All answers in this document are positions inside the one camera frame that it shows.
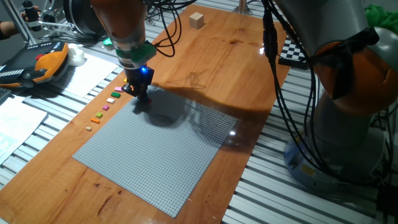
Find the black cloth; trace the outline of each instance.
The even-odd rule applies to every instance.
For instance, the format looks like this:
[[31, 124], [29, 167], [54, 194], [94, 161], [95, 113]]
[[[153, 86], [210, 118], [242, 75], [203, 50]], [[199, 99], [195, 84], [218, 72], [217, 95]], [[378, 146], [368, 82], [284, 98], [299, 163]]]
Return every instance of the black cloth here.
[[8, 39], [8, 38], [10, 38], [10, 37], [4, 35], [4, 34], [2, 33], [2, 31], [1, 31], [1, 29], [0, 29], [0, 40], [4, 40], [4, 39]]

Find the wooden cube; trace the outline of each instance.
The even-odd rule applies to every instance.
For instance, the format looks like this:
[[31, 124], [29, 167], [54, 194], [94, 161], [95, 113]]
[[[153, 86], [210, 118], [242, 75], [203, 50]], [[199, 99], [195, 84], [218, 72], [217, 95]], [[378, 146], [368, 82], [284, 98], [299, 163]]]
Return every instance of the wooden cube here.
[[195, 12], [189, 17], [189, 25], [192, 28], [200, 29], [205, 25], [205, 17], [202, 14]]

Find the checkerboard pattern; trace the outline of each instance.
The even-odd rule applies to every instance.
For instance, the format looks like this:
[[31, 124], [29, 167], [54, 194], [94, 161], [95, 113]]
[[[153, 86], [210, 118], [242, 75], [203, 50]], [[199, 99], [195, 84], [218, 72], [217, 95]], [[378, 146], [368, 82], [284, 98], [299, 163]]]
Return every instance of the checkerboard pattern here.
[[300, 61], [305, 58], [304, 54], [301, 53], [300, 49], [296, 46], [294, 42], [292, 42], [289, 36], [286, 37], [286, 41], [280, 56], [284, 59], [294, 61]]

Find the green lego brick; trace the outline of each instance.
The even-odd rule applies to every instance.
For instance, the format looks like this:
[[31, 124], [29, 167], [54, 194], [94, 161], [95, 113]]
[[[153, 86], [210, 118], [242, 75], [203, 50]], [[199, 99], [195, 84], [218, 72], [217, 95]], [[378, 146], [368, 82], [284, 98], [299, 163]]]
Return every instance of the green lego brick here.
[[115, 93], [115, 92], [113, 92], [113, 93], [111, 94], [111, 96], [116, 97], [116, 98], [120, 98], [120, 93]]
[[103, 41], [104, 47], [106, 48], [106, 50], [111, 51], [114, 49], [112, 41], [110, 38], [106, 39]]
[[156, 55], [156, 48], [151, 44], [142, 44], [136, 49], [131, 49], [131, 61], [139, 63], [143, 60], [149, 60]]

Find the orange lego brick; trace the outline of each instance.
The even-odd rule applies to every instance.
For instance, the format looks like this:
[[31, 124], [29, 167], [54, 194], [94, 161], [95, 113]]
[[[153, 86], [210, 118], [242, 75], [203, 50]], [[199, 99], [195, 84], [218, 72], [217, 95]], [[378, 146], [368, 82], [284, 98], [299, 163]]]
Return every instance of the orange lego brick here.
[[97, 124], [100, 123], [100, 121], [98, 119], [95, 119], [95, 118], [92, 118], [91, 121], [94, 122], [94, 123], [97, 123]]

